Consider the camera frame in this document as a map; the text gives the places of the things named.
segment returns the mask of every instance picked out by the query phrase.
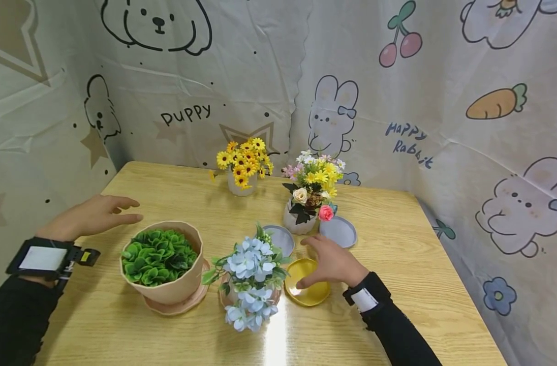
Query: pink flower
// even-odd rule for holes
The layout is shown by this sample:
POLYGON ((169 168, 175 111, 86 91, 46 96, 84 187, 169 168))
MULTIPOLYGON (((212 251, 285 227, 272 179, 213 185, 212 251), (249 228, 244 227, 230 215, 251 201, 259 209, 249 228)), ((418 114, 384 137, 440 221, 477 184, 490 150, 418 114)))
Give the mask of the pink flower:
POLYGON ((333 209, 326 204, 322 205, 319 209, 319 219, 321 221, 329 221, 333 219, 333 209))

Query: blue flower drawing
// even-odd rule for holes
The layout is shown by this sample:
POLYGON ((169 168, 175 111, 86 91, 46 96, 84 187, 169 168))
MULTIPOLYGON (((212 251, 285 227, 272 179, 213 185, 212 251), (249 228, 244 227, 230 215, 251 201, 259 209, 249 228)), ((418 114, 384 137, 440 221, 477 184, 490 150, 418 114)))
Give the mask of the blue flower drawing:
POLYGON ((497 311, 502 316, 507 316, 516 301, 516 291, 511 288, 502 277, 494 277, 483 284, 486 295, 484 304, 491 311, 497 311))
POLYGON ((358 173, 344 173, 344 177, 337 181, 341 185, 359 186, 360 176, 358 173))

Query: white saucer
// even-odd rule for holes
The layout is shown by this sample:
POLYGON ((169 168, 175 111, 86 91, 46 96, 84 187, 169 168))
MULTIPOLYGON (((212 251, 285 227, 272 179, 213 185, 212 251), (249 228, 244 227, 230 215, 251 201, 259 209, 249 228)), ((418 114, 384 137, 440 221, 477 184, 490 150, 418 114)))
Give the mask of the white saucer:
POLYGON ((342 248, 350 248, 358 240, 358 233, 351 222, 340 216, 333 216, 329 221, 321 221, 319 233, 332 239, 342 248))
POLYGON ((283 257, 288 257, 295 249, 295 239, 284 227, 278 225, 267 225, 263 229, 270 233, 272 244, 283 250, 283 257))

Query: yellow flower bouquet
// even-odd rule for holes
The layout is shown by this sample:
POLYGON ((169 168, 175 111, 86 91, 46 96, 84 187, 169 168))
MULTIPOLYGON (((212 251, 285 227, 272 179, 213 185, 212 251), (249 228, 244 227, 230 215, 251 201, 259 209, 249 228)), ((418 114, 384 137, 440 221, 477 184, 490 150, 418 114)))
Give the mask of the yellow flower bouquet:
MULTIPOLYGON (((238 196, 247 196, 254 192, 256 178, 263 179, 267 172, 272 174, 273 169, 261 138, 249 138, 243 144, 229 142, 226 149, 217 154, 216 162, 218 168, 228 170, 228 185, 238 196), (240 188, 239 192, 242 192, 235 192, 233 187, 240 188)), ((210 177, 214 178, 215 174, 211 172, 210 177)))

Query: cream rose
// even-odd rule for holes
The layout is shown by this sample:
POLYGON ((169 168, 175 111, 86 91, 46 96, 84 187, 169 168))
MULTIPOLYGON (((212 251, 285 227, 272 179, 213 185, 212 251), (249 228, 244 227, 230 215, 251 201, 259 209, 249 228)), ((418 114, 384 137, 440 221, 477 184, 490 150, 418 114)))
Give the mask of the cream rose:
POLYGON ((293 191, 294 203, 305 204, 307 202, 307 190, 305 188, 295 189, 293 191))

